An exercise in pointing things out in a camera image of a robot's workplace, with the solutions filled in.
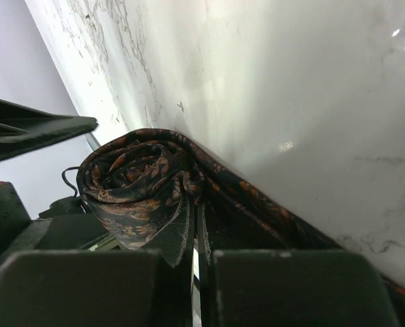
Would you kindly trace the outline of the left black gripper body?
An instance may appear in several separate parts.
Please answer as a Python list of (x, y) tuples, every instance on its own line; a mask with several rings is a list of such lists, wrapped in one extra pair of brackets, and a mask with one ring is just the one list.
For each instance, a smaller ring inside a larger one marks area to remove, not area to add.
[(0, 181), (0, 264), (17, 251), (41, 249), (52, 222), (32, 220), (13, 184)]

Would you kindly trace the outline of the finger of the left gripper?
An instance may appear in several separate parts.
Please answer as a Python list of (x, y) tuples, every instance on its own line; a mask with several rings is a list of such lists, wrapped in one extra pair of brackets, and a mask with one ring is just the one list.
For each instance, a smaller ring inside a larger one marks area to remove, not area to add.
[(93, 117), (51, 114), (0, 99), (0, 161), (89, 133), (97, 123)]

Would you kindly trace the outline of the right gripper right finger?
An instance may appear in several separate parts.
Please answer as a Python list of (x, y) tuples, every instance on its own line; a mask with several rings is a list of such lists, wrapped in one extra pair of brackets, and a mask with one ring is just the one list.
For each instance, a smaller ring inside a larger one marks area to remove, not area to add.
[(197, 211), (203, 326), (398, 326), (376, 269), (342, 250), (280, 249)]

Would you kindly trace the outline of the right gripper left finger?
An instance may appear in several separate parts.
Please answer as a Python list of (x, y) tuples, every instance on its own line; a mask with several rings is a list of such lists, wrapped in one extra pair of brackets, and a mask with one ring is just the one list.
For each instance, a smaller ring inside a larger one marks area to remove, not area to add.
[(54, 213), (41, 249), (0, 264), (0, 326), (191, 326), (193, 213), (181, 199), (136, 251), (91, 214)]

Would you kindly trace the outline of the dark paisley necktie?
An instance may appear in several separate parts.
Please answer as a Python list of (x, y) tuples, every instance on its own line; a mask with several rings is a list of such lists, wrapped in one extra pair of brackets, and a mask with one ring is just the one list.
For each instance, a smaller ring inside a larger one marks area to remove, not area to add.
[[(166, 213), (187, 198), (197, 239), (198, 207), (209, 204), (280, 249), (347, 251), (175, 131), (138, 129), (101, 146), (80, 165), (76, 181), (85, 204), (129, 249), (153, 240)], [(378, 274), (398, 326), (405, 326), (405, 289)]]

